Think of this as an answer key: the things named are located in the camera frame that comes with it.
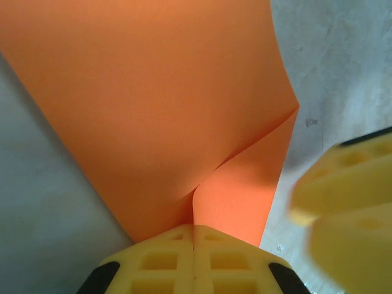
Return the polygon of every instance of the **yellow plastic piece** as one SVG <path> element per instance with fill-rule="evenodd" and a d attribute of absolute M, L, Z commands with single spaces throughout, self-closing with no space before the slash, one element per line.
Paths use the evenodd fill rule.
<path fill-rule="evenodd" d="M 106 258 L 120 268 L 105 294 L 193 293 L 193 225 L 182 225 Z"/>
<path fill-rule="evenodd" d="M 348 293 L 392 293 L 392 203 L 319 218 L 310 253 Z"/>
<path fill-rule="evenodd" d="M 100 294 L 308 294 L 283 259 L 204 225 L 167 231 L 106 258 L 99 268 L 113 263 L 117 272 Z M 91 276 L 93 288 L 105 279 L 102 272 Z M 96 293 L 86 283 L 78 293 Z"/>
<path fill-rule="evenodd" d="M 273 262 L 291 268 L 285 260 L 253 245 L 195 226 L 195 293 L 281 294 L 268 268 Z"/>
<path fill-rule="evenodd" d="M 290 217 L 308 225 L 320 216 L 392 201 L 392 129 L 329 149 L 297 182 Z"/>

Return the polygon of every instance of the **orange sheet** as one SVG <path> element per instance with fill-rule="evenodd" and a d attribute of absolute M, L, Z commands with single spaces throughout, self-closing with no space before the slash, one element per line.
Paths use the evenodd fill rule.
<path fill-rule="evenodd" d="M 194 213 L 258 246 L 298 109 L 269 0 L 5 0 L 0 26 L 2 53 L 134 240 Z"/>

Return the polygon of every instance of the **black rubber pad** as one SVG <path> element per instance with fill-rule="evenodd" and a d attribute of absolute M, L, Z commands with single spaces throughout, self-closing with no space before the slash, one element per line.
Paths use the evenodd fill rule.
<path fill-rule="evenodd" d="M 283 294 L 311 294 L 294 270 L 280 263 L 270 263 L 268 267 Z"/>
<path fill-rule="evenodd" d="M 373 139 L 373 138 L 376 138 L 376 137 L 379 137 L 379 136 L 382 136 L 382 135 L 389 134 L 389 133 L 392 133 L 392 127 L 387 127 L 386 129 L 378 130 L 378 131 L 376 131 L 374 133 L 367 134 L 365 136 L 358 137 L 358 138 L 355 138 L 355 139 L 351 139 L 349 141 L 341 143 L 340 146 L 341 147 L 346 147 L 346 146 L 354 145 L 354 144 L 357 144 L 357 143 L 364 142 L 366 140 L 370 140 L 370 139 Z"/>
<path fill-rule="evenodd" d="M 119 268 L 118 262 L 99 266 L 92 271 L 76 294 L 105 294 Z"/>

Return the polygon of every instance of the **concrete floor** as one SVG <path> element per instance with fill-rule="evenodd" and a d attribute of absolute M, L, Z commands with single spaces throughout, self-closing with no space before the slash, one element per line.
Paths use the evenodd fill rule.
<path fill-rule="evenodd" d="M 301 110 L 261 248 L 287 259 L 312 293 L 343 293 L 307 259 L 306 232 L 285 206 L 331 145 L 392 126 L 392 2 L 271 4 Z M 131 244 L 3 59 L 0 167 L 0 292 L 74 293 Z"/>

